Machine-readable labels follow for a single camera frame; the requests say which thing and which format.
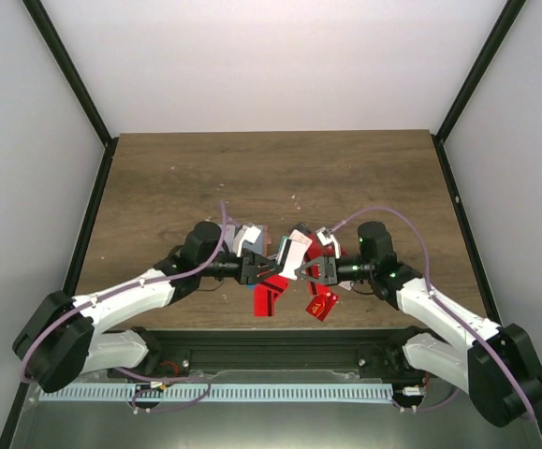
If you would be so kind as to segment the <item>white card red print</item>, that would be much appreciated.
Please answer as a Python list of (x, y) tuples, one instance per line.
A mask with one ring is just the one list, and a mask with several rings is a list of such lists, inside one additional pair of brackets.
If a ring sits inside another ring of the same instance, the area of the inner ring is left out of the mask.
[(277, 264), (282, 268), (279, 275), (283, 278), (296, 281), (295, 271), (303, 264), (303, 258), (312, 245), (312, 240), (297, 229), (294, 229), (287, 237), (281, 240)]

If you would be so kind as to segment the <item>red card black stripe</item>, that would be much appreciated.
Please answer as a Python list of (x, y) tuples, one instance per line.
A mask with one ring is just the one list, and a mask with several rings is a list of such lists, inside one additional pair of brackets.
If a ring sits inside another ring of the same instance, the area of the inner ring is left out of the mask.
[(255, 317), (272, 317), (278, 298), (289, 286), (289, 279), (274, 275), (255, 285), (253, 313)]

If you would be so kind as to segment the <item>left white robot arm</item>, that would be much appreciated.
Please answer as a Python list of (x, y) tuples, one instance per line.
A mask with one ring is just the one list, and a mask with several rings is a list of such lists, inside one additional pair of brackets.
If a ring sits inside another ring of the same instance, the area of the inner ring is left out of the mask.
[(203, 278), (254, 285), (279, 273), (275, 260), (251, 247), (260, 230), (242, 226), (231, 242), (225, 224), (199, 222), (184, 243), (138, 277), (105, 290), (70, 296), (48, 294), (12, 344), (21, 379), (56, 392), (80, 375), (102, 369), (132, 369), (150, 378), (162, 355), (140, 331), (115, 331), (126, 320), (162, 309), (196, 292)]

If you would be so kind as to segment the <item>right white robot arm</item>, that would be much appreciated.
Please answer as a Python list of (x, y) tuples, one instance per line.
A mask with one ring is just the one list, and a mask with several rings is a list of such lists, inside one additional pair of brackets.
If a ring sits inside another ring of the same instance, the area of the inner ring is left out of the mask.
[(399, 260), (384, 224), (361, 224), (358, 240), (358, 253), (320, 255), (302, 262), (295, 275), (326, 286), (366, 282), (379, 299), (428, 328), (388, 351), (393, 374), (406, 377), (417, 369), (440, 377), (496, 427), (534, 417), (542, 402), (542, 365), (528, 333), (481, 317), (436, 289), (428, 275)]

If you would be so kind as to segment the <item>pink card holder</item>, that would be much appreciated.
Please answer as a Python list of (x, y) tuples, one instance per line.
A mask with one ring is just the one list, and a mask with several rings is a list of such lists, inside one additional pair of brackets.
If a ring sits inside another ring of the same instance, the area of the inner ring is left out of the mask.
[[(270, 255), (269, 247), (271, 245), (271, 236), (268, 232), (268, 227), (265, 225), (257, 224), (256, 228), (260, 230), (255, 242), (246, 241), (243, 244), (243, 249), (247, 249), (253, 253), (259, 253), (263, 256)], [(225, 234), (225, 243), (229, 249), (233, 248), (233, 240), (236, 238), (238, 233), (241, 231), (240, 226), (234, 224), (229, 224), (227, 226), (227, 232)]]

